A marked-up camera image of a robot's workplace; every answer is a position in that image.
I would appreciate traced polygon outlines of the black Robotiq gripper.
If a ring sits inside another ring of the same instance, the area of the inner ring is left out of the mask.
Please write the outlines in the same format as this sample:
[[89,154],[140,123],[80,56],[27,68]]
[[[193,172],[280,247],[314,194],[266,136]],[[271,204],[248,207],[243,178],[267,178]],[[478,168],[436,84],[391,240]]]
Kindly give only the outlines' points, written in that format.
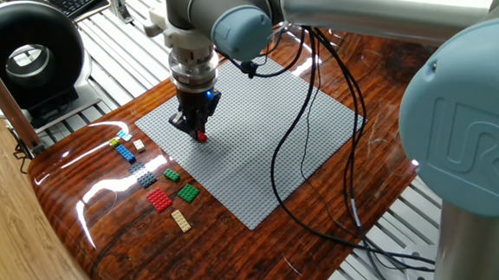
[[215,113],[222,94],[215,89],[201,93],[178,90],[177,93],[178,112],[173,114],[168,121],[192,139],[197,139],[198,129],[201,129],[202,133],[205,132],[206,123]]

